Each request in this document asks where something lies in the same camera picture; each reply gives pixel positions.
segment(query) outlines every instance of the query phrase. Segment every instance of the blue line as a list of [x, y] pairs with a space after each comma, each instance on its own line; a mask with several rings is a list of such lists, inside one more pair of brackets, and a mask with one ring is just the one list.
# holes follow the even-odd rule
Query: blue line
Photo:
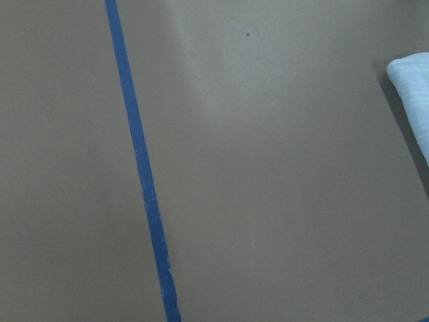
[[145, 201], [147, 221], [154, 247], [156, 268], [161, 284], [162, 299], [168, 322], [180, 322], [180, 312], [177, 307], [176, 288], [170, 271], [168, 262], [168, 249], [166, 237], [158, 202], [156, 200], [154, 178], [150, 168], [149, 154], [143, 133], [143, 126], [140, 120], [139, 107], [135, 97], [133, 78], [129, 67], [127, 49], [123, 38], [121, 21], [116, 0], [105, 0], [107, 17], [109, 18], [110, 31], [112, 34], [113, 47], [115, 48], [116, 62], [121, 79], [123, 98], [127, 110], [129, 129], [135, 152], [135, 160], [139, 172], [141, 188], [143, 190], [143, 199]]

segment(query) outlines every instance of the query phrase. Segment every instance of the painted concrete floor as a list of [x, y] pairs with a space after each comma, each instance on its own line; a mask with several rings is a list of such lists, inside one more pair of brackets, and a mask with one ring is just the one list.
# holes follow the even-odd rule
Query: painted concrete floor
[[[428, 316], [429, 3], [118, 4], [183, 321]], [[0, 8], [0, 321], [165, 321], [103, 1]]]

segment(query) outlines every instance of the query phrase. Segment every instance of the folded towel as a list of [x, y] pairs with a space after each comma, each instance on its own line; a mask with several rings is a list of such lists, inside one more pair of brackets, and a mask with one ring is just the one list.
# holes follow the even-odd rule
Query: folded towel
[[429, 164], [429, 52], [394, 60], [387, 67], [387, 74]]

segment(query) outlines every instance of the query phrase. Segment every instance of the tape strip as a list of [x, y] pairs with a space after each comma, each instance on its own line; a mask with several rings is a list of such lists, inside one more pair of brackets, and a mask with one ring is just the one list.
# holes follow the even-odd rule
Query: tape strip
[[143, 126], [140, 120], [139, 107], [129, 67], [127, 49], [123, 37], [121, 21], [116, 0], [105, 0], [107, 17], [109, 18], [110, 31], [112, 35], [113, 47], [115, 49], [116, 62], [121, 79], [123, 98], [125, 108], [127, 110], [129, 129], [131, 131], [131, 139], [135, 152], [135, 160], [139, 172], [141, 188], [143, 190], [143, 199], [146, 207], [147, 220], [149, 222], [149, 230], [154, 247], [156, 268], [161, 284], [162, 298], [168, 322], [180, 322], [180, 312], [177, 307], [176, 288], [170, 271], [170, 263], [168, 262], [168, 249], [166, 237], [160, 212], [158, 210], [158, 202], [156, 199], [154, 178], [149, 163], [149, 155], [143, 133]]

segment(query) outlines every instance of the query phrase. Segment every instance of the floor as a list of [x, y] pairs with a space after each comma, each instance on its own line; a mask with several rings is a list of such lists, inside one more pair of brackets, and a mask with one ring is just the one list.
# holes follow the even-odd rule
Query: floor
[[[429, 3], [118, 6], [182, 320], [427, 317]], [[103, 1], [0, 8], [0, 321], [165, 321]]]

